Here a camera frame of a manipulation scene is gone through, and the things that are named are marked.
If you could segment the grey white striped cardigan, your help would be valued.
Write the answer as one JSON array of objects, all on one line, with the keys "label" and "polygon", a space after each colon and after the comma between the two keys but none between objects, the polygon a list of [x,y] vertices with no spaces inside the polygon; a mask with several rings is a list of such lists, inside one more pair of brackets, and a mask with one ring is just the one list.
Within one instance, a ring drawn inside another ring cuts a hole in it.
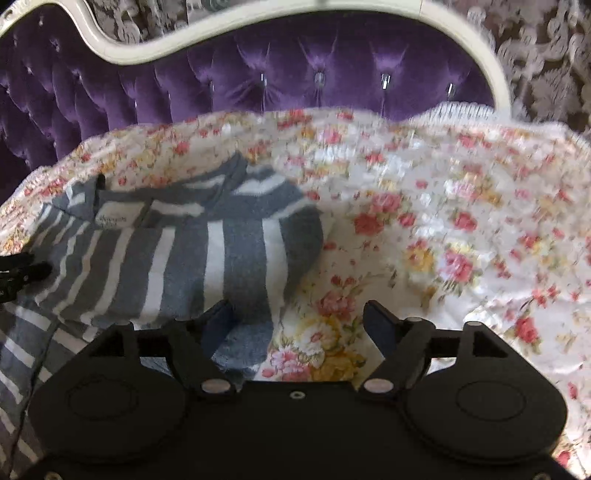
[{"label": "grey white striped cardigan", "polygon": [[162,188],[112,191],[98,175],[46,201],[1,274],[2,476],[42,454],[26,414],[35,389],[110,326],[158,329],[228,301],[238,323],[213,358],[251,379],[324,240],[315,204],[239,154]]}]

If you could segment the floral bedspread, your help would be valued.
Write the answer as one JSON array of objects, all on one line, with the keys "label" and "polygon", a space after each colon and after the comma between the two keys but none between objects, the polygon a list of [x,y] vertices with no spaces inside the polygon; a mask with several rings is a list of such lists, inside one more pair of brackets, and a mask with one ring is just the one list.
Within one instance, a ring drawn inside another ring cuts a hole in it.
[{"label": "floral bedspread", "polygon": [[233,152],[297,182],[334,219],[320,264],[276,325],[259,380],[359,381],[379,361],[363,301],[443,328],[479,321],[565,395],[558,460],[590,473],[590,147],[564,126],[308,109],[210,114],[82,142],[1,210],[19,251],[43,201],[103,173],[163,187]]}]

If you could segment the purple tufted headboard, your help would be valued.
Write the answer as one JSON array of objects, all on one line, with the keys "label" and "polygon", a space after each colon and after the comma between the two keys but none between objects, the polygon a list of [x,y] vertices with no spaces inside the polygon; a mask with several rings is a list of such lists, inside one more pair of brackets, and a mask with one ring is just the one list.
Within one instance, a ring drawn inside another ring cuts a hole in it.
[{"label": "purple tufted headboard", "polygon": [[445,102],[511,111],[491,47],[428,1],[256,2],[136,45],[82,1],[22,1],[1,17],[1,195],[134,124],[308,107],[397,121]]}]

